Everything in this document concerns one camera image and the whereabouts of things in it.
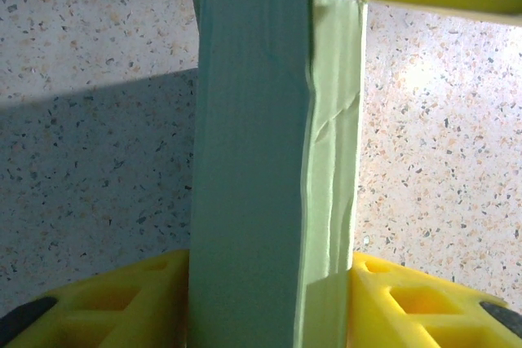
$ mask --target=speckled floor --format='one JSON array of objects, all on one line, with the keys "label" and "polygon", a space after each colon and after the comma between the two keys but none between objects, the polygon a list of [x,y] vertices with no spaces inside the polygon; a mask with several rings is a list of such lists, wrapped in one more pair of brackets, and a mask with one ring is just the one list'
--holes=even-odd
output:
[{"label": "speckled floor", "polygon": [[[2,0],[0,313],[188,245],[191,0]],[[372,5],[356,247],[522,309],[522,29]]]}]

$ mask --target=terrazzo floor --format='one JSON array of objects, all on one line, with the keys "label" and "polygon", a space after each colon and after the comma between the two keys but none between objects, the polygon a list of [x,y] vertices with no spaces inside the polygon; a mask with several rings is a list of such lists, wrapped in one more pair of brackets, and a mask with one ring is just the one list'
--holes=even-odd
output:
[{"label": "terrazzo floor", "polygon": [[[0,313],[188,246],[191,0],[0,18]],[[358,250],[522,310],[521,79],[521,28],[370,6]]]}]

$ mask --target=black rubber pad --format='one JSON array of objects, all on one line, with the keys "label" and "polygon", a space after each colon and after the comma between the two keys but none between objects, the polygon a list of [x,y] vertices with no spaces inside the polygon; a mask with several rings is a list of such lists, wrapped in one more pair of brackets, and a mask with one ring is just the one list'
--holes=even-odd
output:
[{"label": "black rubber pad", "polygon": [[0,348],[3,348],[38,318],[46,314],[58,299],[55,297],[41,297],[36,301],[16,307],[0,319]]},{"label": "black rubber pad", "polygon": [[481,302],[480,305],[489,315],[522,339],[522,315],[494,303]]}]

